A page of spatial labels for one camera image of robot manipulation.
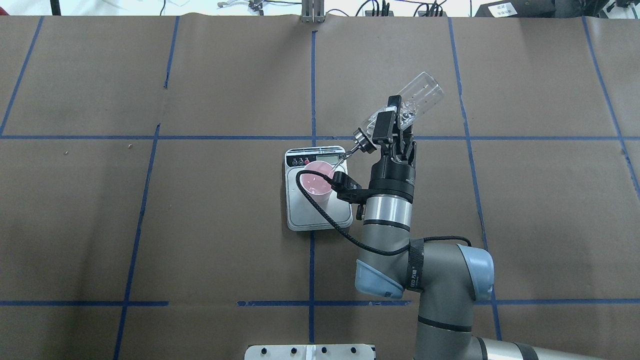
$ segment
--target white scale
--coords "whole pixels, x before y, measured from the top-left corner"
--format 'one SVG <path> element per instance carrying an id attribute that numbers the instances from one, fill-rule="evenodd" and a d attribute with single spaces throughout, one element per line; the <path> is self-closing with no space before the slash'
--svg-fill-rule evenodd
<path id="1" fill-rule="evenodd" d="M 284 179 L 287 193 L 287 224 L 293 231 L 310 231 L 333 229 L 333 227 L 314 209 L 307 198 L 302 195 L 296 185 L 296 174 L 306 164 L 315 160 L 326 161 L 335 165 L 339 160 L 339 154 L 344 154 L 341 146 L 303 147 L 289 149 L 284 154 Z M 347 162 L 344 161 L 336 171 L 347 173 Z M 340 227 L 349 227 L 353 223 L 351 205 L 339 200 L 335 192 L 332 192 L 329 201 L 321 204 L 331 218 Z"/>

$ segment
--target cup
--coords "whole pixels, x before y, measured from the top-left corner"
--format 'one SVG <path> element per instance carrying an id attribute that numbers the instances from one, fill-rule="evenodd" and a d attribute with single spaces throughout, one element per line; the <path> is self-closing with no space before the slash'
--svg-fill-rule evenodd
<path id="1" fill-rule="evenodd" d="M 333 177 L 333 165 L 326 161 L 311 161 L 305 166 L 305 170 L 313 170 Z M 327 183 L 321 176 L 315 174 L 302 174 L 300 183 L 309 195 L 317 202 L 327 202 L 331 197 L 331 185 Z"/>

